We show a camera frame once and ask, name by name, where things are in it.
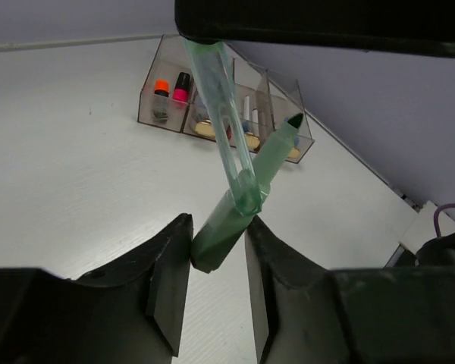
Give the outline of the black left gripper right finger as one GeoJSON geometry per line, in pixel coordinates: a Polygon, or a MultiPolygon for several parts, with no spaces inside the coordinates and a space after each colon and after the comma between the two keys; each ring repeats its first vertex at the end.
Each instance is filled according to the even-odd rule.
{"type": "Polygon", "coordinates": [[[255,218],[245,233],[260,363],[455,363],[455,233],[413,263],[327,270],[255,218]]]}

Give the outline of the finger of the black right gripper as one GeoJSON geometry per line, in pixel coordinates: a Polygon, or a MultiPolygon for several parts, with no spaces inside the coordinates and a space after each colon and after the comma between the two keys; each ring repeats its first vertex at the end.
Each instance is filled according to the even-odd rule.
{"type": "Polygon", "coordinates": [[[180,35],[455,58],[455,1],[176,1],[180,35]]]}

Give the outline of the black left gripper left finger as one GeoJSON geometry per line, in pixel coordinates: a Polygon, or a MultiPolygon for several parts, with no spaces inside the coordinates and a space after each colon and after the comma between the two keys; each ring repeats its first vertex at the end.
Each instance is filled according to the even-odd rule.
{"type": "Polygon", "coordinates": [[[192,216],[76,280],[0,268],[0,363],[170,363],[179,354],[192,216]]]}

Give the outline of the green utility knife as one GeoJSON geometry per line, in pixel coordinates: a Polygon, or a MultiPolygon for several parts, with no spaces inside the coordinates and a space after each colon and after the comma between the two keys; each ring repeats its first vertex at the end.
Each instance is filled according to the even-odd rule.
{"type": "Polygon", "coordinates": [[[228,190],[193,238],[192,265],[217,270],[271,191],[271,182],[289,156],[304,115],[289,117],[251,157],[235,102],[233,77],[223,42],[184,42],[199,95],[210,117],[228,190]]]}

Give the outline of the orange highlighter marker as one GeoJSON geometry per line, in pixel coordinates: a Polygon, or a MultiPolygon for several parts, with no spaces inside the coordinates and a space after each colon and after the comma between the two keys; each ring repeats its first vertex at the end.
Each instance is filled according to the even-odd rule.
{"type": "Polygon", "coordinates": [[[170,84],[167,80],[157,79],[154,84],[153,93],[162,97],[169,97],[170,84]]]}

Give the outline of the pink highlighter marker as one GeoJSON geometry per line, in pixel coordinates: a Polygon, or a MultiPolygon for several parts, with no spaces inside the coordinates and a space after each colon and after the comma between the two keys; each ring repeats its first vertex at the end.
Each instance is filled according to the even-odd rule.
{"type": "Polygon", "coordinates": [[[172,99],[179,102],[187,102],[190,90],[190,74],[186,72],[180,72],[178,74],[172,99]]]}

